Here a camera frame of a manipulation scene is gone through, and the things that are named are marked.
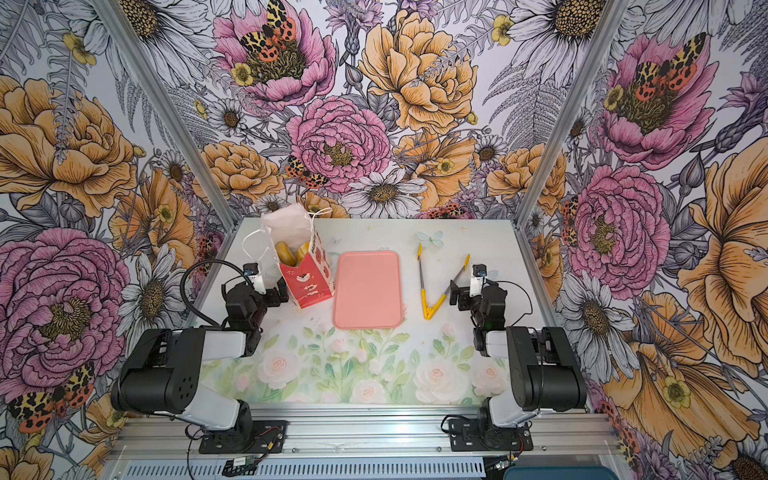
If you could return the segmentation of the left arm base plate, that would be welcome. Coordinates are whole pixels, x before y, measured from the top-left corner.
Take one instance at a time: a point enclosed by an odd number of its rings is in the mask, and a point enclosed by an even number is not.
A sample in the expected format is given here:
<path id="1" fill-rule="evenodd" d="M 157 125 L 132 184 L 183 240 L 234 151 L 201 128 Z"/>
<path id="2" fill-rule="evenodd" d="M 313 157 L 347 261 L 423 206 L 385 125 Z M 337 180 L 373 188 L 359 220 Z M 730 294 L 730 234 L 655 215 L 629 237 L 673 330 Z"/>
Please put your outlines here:
<path id="1" fill-rule="evenodd" d="M 281 453 L 287 433 L 284 420 L 251 420 L 227 431 L 206 433 L 198 452 L 208 455 Z"/>

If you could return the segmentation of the long bread roll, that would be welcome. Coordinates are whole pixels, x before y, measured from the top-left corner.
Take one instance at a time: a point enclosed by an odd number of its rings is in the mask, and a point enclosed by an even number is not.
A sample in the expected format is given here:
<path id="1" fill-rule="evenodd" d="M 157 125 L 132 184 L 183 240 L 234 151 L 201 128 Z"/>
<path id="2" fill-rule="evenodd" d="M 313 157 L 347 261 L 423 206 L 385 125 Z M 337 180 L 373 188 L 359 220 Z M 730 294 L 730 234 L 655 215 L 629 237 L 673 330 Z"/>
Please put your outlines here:
<path id="1" fill-rule="evenodd" d="M 296 257 L 299 263 L 301 263 L 305 256 L 311 251 L 309 242 L 304 243 L 297 251 Z"/>

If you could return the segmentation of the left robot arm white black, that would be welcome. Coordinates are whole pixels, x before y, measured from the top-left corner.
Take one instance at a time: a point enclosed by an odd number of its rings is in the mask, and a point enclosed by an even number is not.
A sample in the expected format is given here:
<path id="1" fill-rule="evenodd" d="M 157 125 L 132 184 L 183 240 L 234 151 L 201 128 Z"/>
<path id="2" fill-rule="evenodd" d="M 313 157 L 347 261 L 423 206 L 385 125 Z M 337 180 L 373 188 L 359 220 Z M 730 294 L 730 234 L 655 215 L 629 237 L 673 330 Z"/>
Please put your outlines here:
<path id="1" fill-rule="evenodd" d="M 265 457 L 281 452 L 286 422 L 257 421 L 246 401 L 224 397 L 200 383 L 205 363 L 252 356 L 268 309 L 289 299 L 284 279 L 271 288 L 261 286 L 257 264 L 246 264 L 237 273 L 242 282 L 222 289 L 222 322 L 146 330 L 125 361 L 110 399 L 119 411 L 169 417 L 200 428 L 196 440 L 202 454 Z"/>

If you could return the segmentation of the yellow steel tongs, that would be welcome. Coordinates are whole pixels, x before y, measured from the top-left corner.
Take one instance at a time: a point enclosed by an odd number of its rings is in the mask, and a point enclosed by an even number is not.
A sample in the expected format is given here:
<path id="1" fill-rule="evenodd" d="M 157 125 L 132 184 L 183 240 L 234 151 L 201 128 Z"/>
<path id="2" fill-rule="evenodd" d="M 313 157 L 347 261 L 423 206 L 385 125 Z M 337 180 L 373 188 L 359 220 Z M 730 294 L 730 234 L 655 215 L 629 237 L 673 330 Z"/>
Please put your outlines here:
<path id="1" fill-rule="evenodd" d="M 426 264 L 424 260 L 424 246 L 422 243 L 417 247 L 417 265 L 418 265 L 418 279 L 419 279 L 419 295 L 421 302 L 422 318 L 424 320 L 432 320 L 442 305 L 447 301 L 451 292 L 450 284 L 457 282 L 459 278 L 468 270 L 471 256 L 467 254 L 461 263 L 458 271 L 452 276 L 448 277 L 445 274 L 442 276 L 428 276 Z"/>

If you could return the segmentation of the white red paper gift bag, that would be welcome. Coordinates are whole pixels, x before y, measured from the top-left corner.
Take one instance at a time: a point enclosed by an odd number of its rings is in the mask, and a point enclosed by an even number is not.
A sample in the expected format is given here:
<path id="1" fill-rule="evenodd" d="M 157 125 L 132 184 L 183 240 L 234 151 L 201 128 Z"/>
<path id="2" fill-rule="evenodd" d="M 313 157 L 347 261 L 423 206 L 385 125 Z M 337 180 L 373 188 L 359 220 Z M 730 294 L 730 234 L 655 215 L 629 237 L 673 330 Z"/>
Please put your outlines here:
<path id="1" fill-rule="evenodd" d="M 256 289 L 285 284 L 288 298 L 300 309 L 331 299 L 335 286 L 326 251 L 315 228 L 315 215 L 291 204 L 263 216 L 260 227 L 244 237 L 246 271 Z"/>

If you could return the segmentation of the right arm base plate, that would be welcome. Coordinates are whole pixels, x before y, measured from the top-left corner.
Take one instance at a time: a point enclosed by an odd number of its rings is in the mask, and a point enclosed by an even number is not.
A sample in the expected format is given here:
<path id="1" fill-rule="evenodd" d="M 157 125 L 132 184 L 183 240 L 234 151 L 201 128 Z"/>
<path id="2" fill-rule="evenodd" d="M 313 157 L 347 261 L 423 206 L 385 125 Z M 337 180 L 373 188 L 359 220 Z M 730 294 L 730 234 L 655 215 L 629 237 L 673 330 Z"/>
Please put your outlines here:
<path id="1" fill-rule="evenodd" d="M 453 452 L 520 454 L 533 449 L 530 431 L 525 427 L 499 428 L 475 418 L 447 415 L 440 429 L 448 436 Z"/>

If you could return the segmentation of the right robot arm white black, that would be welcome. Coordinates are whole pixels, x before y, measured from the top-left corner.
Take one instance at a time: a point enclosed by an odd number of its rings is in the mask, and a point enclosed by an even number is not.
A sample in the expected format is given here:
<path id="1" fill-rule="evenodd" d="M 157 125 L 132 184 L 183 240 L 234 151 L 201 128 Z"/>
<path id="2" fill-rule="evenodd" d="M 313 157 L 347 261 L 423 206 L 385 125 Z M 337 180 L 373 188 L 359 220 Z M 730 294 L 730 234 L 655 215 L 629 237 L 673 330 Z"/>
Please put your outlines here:
<path id="1" fill-rule="evenodd" d="M 475 350 L 505 360 L 509 369 L 509 385 L 486 397 L 474 418 L 444 417 L 441 430 L 452 451 L 529 451 L 535 418 L 585 407 L 586 382 L 562 327 L 508 325 L 507 291 L 495 281 L 475 287 L 452 282 L 449 292 L 449 303 L 470 313 Z"/>

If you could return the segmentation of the croissant bread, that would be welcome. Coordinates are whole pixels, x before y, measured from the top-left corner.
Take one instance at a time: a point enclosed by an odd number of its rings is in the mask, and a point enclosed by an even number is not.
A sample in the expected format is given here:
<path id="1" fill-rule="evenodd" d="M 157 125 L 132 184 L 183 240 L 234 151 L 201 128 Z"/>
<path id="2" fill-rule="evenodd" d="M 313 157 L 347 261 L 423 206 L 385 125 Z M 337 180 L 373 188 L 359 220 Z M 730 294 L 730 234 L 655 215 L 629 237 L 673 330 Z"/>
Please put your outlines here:
<path id="1" fill-rule="evenodd" d="M 280 241 L 276 243 L 275 251 L 281 264 L 295 267 L 299 263 L 296 254 L 290 249 L 286 242 Z"/>

